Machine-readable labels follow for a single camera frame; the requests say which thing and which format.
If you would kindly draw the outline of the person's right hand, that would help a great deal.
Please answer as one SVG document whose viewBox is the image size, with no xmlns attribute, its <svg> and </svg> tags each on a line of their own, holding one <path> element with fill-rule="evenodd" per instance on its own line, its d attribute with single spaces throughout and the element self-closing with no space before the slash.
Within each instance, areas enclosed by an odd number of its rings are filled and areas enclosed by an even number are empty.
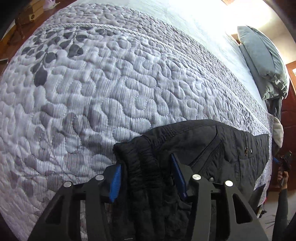
<svg viewBox="0 0 296 241">
<path fill-rule="evenodd" d="M 287 189 L 287 183 L 288 183 L 288 172 L 279 170 L 277 174 L 277 182 L 281 188 L 281 190 Z"/>
</svg>

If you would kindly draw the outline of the person's right forearm dark sleeve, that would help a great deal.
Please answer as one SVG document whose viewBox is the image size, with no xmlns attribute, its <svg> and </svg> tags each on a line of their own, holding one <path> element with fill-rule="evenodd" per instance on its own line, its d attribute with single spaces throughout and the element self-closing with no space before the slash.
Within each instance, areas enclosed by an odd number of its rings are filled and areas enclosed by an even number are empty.
<svg viewBox="0 0 296 241">
<path fill-rule="evenodd" d="M 288 200 L 287 189 L 282 189 L 278 197 L 278 206 L 273 227 L 272 241 L 281 240 L 287 228 Z"/>
</svg>

